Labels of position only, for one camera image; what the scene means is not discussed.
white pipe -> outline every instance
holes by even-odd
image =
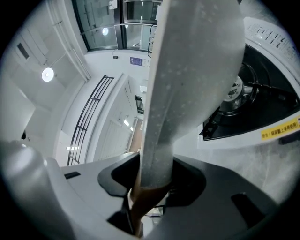
[[[56,17],[55,20],[53,19],[53,15],[55,15],[55,10],[54,10],[53,4],[51,3],[51,0],[47,0],[46,4],[47,4],[48,13],[49,13],[52,25],[54,27],[54,30],[55,30],[55,32],[56,32],[56,34],[57,34],[57,36],[58,36],[58,38],[59,38],[59,40],[60,40],[63,48],[64,48],[64,50],[66,51],[67,56],[69,57],[69,59],[71,60],[71,62],[73,63],[73,65],[75,66],[75,68],[77,69],[77,71],[80,73],[80,75],[83,77],[84,81],[87,82],[89,80],[89,77],[86,76],[85,73],[80,69],[80,67],[78,66],[78,63],[76,63],[76,61],[74,60],[74,58],[70,54],[71,50],[69,50],[66,47],[66,44],[65,44],[64,40],[61,37],[61,35],[64,35],[64,33],[63,33],[63,30],[61,29],[60,25],[58,24],[59,21],[55,21],[55,20],[57,20],[57,17]]]
[[[82,68],[83,68],[83,70],[85,71],[85,73],[86,73],[86,75],[89,77],[89,79],[91,78],[91,76],[90,76],[90,74],[89,74],[89,72],[88,72],[88,70],[85,68],[85,66],[83,65],[83,62],[80,60],[80,58],[79,58],[79,56],[78,56],[78,54],[77,54],[77,52],[76,52],[76,50],[75,49],[73,49],[73,51],[74,51],[74,54],[76,55],[76,59],[78,59],[78,61],[80,62],[80,64],[81,64],[81,66],[82,66]]]

black cutout slot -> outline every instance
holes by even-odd
[[[70,172],[65,174],[66,179],[74,178],[81,175],[79,172]]]
[[[248,228],[258,224],[265,215],[251,202],[244,193],[236,194],[231,197],[234,205],[239,210],[248,225]]]
[[[28,53],[26,52],[25,48],[23,47],[22,43],[18,44],[18,49],[20,50],[20,52],[22,53],[22,55],[24,56],[25,59],[29,58]]]

black metal railing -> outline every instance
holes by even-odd
[[[69,156],[67,159],[68,166],[75,165],[76,163],[77,164],[80,163],[79,160],[80,160],[82,145],[83,145],[85,135],[88,131],[90,120],[92,119],[93,114],[99,102],[101,101],[102,96],[104,95],[106,89],[111,84],[113,79],[114,79],[113,77],[108,77],[104,75],[103,78],[95,87],[95,89],[93,90],[88,101],[86,102],[73,133],[70,150],[69,150]]]
[[[151,56],[149,55],[149,53],[152,53],[152,48],[153,48],[153,44],[154,44],[154,37],[152,37],[152,27],[156,28],[156,25],[153,24],[150,27],[149,42],[148,42],[148,57],[150,57],[150,58],[151,58]]]

ceiling light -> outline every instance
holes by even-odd
[[[126,121],[126,119],[124,120],[124,123],[127,127],[129,127],[129,123]]]
[[[106,36],[106,35],[108,34],[108,28],[103,28],[103,29],[102,29],[102,34],[103,34],[104,36]]]
[[[71,150],[78,150],[79,149],[79,147],[72,147],[72,149]]]
[[[45,82],[49,82],[53,79],[54,77],[54,72],[53,72],[53,69],[52,68],[45,68],[42,72],[42,79],[45,81]]]

black vent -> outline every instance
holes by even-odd
[[[80,176],[81,174],[79,172],[70,172],[65,174],[66,179],[74,178],[77,176]]]
[[[24,49],[22,43],[19,43],[17,47],[19,48],[20,52],[23,54],[24,58],[25,58],[25,59],[28,59],[28,58],[29,58],[29,55],[28,55],[28,53],[26,52],[26,50]]]

